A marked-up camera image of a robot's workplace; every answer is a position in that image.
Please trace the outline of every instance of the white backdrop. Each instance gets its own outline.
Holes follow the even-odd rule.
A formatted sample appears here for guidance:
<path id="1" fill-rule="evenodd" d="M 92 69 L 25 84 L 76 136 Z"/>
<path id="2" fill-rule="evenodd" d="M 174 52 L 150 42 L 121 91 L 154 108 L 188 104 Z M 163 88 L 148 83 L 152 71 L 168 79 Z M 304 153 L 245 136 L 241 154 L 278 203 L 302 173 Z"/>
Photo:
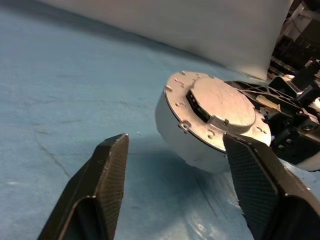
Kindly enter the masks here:
<path id="1" fill-rule="evenodd" d="M 265 79 L 292 0 L 40 0 Z"/>

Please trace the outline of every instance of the white robot component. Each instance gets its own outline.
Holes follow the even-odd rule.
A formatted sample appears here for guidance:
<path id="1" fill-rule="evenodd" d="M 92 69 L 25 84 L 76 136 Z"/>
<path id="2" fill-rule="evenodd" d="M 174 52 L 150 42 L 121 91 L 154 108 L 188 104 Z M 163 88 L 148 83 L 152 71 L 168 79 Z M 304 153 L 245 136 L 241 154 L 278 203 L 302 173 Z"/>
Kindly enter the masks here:
<path id="1" fill-rule="evenodd" d="M 231 132 L 268 146 L 271 132 L 248 98 L 204 73 L 177 72 L 155 110 L 158 132 L 187 164 L 210 173 L 228 171 L 223 134 Z"/>

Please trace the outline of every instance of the blue floor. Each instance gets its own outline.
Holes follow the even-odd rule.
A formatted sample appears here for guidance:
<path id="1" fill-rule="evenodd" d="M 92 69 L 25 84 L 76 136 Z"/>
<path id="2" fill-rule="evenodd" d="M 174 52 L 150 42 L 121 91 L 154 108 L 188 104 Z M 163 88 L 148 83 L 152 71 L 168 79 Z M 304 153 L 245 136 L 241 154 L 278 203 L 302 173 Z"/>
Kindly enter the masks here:
<path id="1" fill-rule="evenodd" d="M 0 1 L 0 239 L 35 240 L 95 146 L 128 133 L 116 240 L 252 240 L 230 174 L 188 166 L 156 130 L 162 88 L 182 70 L 245 78 L 32 0 Z"/>

